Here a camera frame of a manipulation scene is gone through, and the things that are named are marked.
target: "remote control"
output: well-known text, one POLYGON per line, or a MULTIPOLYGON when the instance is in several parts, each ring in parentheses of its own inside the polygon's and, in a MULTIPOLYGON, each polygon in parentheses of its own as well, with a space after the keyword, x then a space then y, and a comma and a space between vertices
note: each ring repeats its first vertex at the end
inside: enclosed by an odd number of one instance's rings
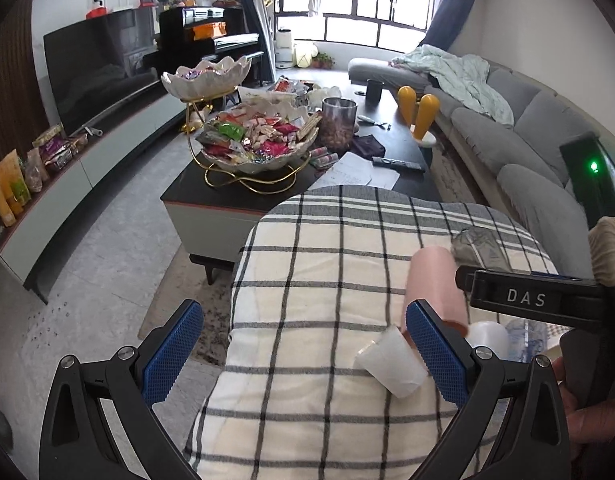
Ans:
POLYGON ((425 168, 416 162, 406 162, 405 160, 394 160, 392 158, 380 158, 379 156, 372 157, 372 163, 375 166, 383 166, 385 168, 392 168, 393 170, 412 170, 425 172, 425 168))

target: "wooden slat panel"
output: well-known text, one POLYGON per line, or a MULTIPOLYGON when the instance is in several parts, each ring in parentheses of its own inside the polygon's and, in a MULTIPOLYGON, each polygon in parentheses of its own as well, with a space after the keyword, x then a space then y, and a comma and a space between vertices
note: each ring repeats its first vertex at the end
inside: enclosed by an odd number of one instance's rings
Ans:
POLYGON ((32 0, 17 0, 0 25, 0 160, 25 156, 48 128, 32 54, 32 0))

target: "black upright piano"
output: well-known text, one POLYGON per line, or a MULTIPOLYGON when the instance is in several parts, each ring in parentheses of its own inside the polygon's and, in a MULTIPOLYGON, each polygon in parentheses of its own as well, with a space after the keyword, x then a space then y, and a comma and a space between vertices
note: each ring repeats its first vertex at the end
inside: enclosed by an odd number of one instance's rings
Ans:
POLYGON ((143 64, 163 72, 174 73, 180 66, 194 67, 201 60, 219 62, 226 56, 252 59, 252 70, 247 81, 262 81, 261 49, 259 35, 246 33, 243 9, 220 7, 174 7, 161 12, 158 17, 160 33, 158 50, 148 54, 143 64), (194 27, 206 23, 224 22, 227 34, 220 38, 194 40, 194 27))

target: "blanket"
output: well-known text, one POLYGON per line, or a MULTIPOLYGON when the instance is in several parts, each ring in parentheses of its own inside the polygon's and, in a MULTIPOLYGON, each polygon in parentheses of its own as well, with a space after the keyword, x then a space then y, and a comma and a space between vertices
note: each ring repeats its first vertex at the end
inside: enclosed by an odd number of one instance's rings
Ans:
MULTIPOLYGON (((184 450, 198 475, 409 479, 457 407, 431 377, 396 399, 355 356, 400 322, 412 254, 450 248, 452 235, 473 225, 494 233, 512 268, 555 272, 525 229, 481 205, 337 186, 292 197, 265 215, 236 266, 226 366, 184 450)), ((497 319, 465 307, 470 322, 497 319)), ((553 345, 562 332, 550 330, 553 345)), ((496 431, 486 433, 468 473, 483 464, 496 431)))
POLYGON ((457 57, 435 46, 423 45, 395 57, 391 63, 413 72, 430 73, 439 81, 441 90, 470 110, 505 126, 514 124, 509 103, 486 83, 490 64, 480 56, 457 57))

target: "black cup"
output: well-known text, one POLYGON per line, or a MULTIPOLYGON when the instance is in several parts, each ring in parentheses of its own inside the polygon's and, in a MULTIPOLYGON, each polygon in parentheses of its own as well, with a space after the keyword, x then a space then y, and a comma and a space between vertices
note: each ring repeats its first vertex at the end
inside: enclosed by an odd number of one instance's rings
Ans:
POLYGON ((379 104, 381 101, 381 94, 383 93, 383 83, 376 81, 376 79, 367 80, 367 88, 365 91, 365 102, 367 104, 379 104))

